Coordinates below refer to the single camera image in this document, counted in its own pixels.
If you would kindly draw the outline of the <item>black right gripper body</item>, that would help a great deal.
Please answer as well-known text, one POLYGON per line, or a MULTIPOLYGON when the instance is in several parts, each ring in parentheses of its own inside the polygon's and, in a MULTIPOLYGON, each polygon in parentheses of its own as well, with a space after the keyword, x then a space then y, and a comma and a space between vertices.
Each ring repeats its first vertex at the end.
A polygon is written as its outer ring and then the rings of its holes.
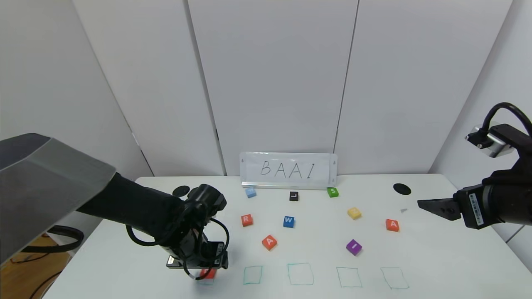
POLYGON ((459 190, 453 196, 459 204, 466 227, 482 229, 510 223, 531 225, 531 182, 492 182, 459 190))

